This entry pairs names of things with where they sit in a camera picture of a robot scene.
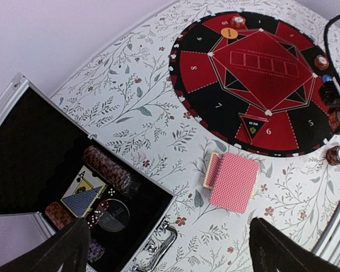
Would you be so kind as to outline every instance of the blue poker chip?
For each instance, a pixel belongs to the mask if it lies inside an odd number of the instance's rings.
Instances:
[[[328,82],[328,81],[333,81],[333,78],[329,75],[324,75],[322,77],[322,82],[325,83],[325,82]]]

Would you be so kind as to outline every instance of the case lid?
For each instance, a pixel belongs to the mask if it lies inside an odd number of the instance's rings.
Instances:
[[[43,209],[50,196],[38,192],[73,142],[88,140],[27,79],[14,80],[0,97],[0,213]]]

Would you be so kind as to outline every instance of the poker table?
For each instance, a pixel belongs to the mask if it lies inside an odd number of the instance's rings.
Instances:
[[[262,217],[307,250],[340,200],[340,145],[318,89],[333,76],[326,20],[287,0],[180,1],[81,67],[52,97],[68,116],[177,196],[179,237],[160,271],[252,271]],[[340,29],[330,30],[340,72]],[[245,214],[209,204],[212,152],[260,163]]]

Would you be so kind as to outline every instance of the black triangle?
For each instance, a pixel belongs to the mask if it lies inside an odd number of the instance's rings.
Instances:
[[[301,103],[305,103],[305,101],[296,93],[293,92],[288,98],[287,100],[292,100],[292,101],[296,101],[296,102],[301,102]]]
[[[226,85],[227,88],[229,89],[234,89],[234,90],[239,90],[239,91],[246,91],[248,92],[247,88],[244,87],[244,85],[242,83],[239,82],[239,80],[237,80],[236,82],[233,82],[230,85]]]
[[[247,134],[251,139],[254,139],[262,127],[266,124],[266,121],[259,119],[252,119],[251,117],[241,116],[242,122],[247,130]]]
[[[85,174],[85,173],[86,173],[86,172],[83,171],[82,173],[78,174],[79,177],[78,177],[77,180],[76,180],[78,183],[80,183],[80,180],[84,178],[84,174]]]
[[[236,77],[232,75],[228,70],[226,73],[226,86],[229,84],[232,84],[234,81],[236,81]]]
[[[296,92],[298,93],[299,96],[302,97],[302,99],[303,99],[304,102],[306,103],[305,87],[302,85],[300,88],[297,89]]]
[[[293,46],[293,47],[291,47],[291,48],[289,48],[289,50],[288,50],[292,55],[294,55],[295,56],[295,58],[297,58],[298,59],[298,57],[297,57],[297,52],[296,52],[296,48]]]
[[[279,43],[279,44],[281,44],[286,50],[289,50],[289,48],[291,48],[291,47],[294,47],[293,45],[290,45],[290,44],[283,44],[283,43]]]
[[[239,41],[239,40],[243,39],[244,37],[246,37],[246,36],[244,36],[244,35],[238,35],[238,37],[237,37],[236,39],[228,39],[227,45],[232,44],[232,43],[234,43],[235,41]]]

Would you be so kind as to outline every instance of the red and black poker layout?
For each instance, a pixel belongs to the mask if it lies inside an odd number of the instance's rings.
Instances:
[[[245,23],[235,24],[234,18]],[[227,39],[223,28],[238,31]],[[250,152],[294,156],[312,152],[333,135],[318,90],[331,67],[295,27],[253,12],[222,12],[200,19],[177,38],[169,70],[185,108],[207,130]],[[249,137],[240,116],[265,118]]]

